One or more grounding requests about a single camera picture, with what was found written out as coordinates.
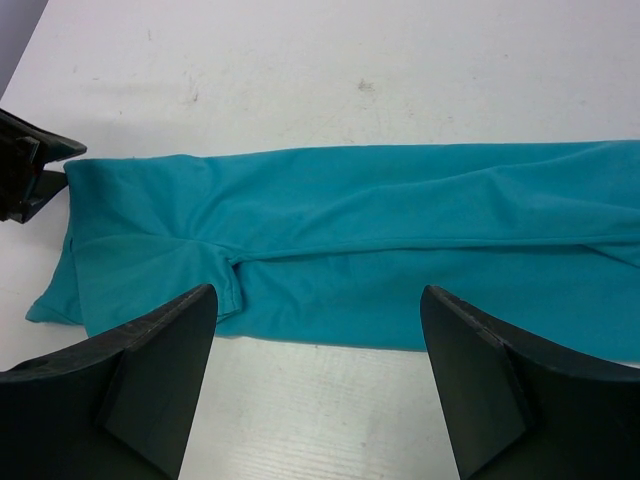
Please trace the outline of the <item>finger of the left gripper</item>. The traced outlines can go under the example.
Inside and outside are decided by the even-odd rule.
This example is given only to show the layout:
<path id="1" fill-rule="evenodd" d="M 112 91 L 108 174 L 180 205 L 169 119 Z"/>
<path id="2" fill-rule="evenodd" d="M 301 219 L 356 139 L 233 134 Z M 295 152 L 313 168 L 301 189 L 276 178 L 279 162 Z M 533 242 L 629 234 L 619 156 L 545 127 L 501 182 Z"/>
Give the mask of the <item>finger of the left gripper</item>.
<path id="1" fill-rule="evenodd" d="M 39 162 L 55 162 L 86 152 L 87 147 L 79 141 L 43 130 L 1 110 L 2 158 L 28 158 L 35 153 Z"/>
<path id="2" fill-rule="evenodd" d="M 36 180 L 27 199 L 9 213 L 9 219 L 24 224 L 68 185 L 65 173 L 45 170 Z"/>

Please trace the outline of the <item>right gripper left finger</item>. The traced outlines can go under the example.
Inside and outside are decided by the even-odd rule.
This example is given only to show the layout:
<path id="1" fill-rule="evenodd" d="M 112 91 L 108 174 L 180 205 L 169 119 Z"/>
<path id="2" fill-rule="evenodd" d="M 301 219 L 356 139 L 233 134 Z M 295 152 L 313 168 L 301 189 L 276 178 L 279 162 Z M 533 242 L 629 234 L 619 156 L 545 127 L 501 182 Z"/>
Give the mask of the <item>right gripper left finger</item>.
<path id="1" fill-rule="evenodd" d="M 2 478 L 178 478 L 217 307 L 201 285 L 2 372 Z"/>

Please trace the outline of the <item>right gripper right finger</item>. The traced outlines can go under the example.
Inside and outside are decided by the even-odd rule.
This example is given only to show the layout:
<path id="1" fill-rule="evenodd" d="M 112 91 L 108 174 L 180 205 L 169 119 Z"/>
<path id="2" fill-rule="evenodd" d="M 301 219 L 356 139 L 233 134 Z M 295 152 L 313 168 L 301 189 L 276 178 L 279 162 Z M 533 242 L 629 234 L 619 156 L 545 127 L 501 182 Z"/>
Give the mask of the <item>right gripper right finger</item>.
<path id="1" fill-rule="evenodd" d="M 428 286 L 420 304 L 462 479 L 636 479 L 639 371 Z"/>

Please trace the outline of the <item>teal t shirt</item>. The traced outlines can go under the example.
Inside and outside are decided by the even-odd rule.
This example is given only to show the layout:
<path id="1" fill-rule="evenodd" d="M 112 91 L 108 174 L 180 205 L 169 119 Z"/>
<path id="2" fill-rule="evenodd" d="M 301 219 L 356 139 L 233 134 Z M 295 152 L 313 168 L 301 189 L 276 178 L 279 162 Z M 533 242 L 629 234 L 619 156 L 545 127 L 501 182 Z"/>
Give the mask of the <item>teal t shirt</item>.
<path id="1" fill-rule="evenodd" d="M 421 351 L 441 287 L 608 360 L 639 359 L 635 140 L 82 159 L 32 322 L 97 335 L 200 284 L 216 331 Z"/>

